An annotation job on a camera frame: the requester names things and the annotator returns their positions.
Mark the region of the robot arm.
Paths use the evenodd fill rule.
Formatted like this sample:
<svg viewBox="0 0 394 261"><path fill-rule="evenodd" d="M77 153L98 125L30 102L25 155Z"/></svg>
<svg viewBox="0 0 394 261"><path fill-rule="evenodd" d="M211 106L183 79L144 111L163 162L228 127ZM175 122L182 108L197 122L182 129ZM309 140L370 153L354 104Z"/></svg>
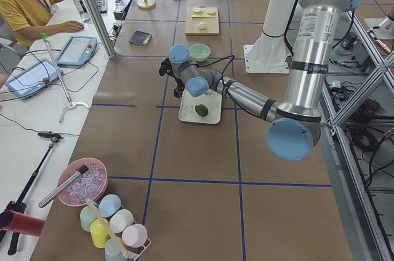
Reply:
<svg viewBox="0 0 394 261"><path fill-rule="evenodd" d="M260 38L244 47L248 73L285 73L286 95L277 102L219 71L204 70L191 59L190 49L174 45L162 62L160 75L178 83L192 96L214 90L241 109L268 121L269 149L278 157L298 161L308 156L320 139L318 101L328 72L338 21L361 0L270 0Z"/></svg>

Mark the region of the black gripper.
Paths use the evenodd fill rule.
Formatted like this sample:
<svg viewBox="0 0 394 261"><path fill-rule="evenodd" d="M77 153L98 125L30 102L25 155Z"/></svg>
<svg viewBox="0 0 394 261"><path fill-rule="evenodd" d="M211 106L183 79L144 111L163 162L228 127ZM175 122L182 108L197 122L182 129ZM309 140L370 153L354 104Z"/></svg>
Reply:
<svg viewBox="0 0 394 261"><path fill-rule="evenodd" d="M174 97L175 98L181 98L182 97L182 92L185 89L185 84L183 83L183 81L179 78L174 78L174 80L177 83L177 87L174 89L173 93L174 93Z"/></svg>

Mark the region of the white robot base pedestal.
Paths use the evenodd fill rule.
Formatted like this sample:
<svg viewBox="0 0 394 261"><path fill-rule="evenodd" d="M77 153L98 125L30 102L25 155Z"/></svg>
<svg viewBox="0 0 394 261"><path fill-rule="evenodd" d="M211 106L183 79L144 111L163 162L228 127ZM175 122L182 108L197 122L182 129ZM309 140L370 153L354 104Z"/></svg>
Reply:
<svg viewBox="0 0 394 261"><path fill-rule="evenodd" d="M296 0L269 0L260 38L244 46L247 73L289 73L284 34Z"/></svg>

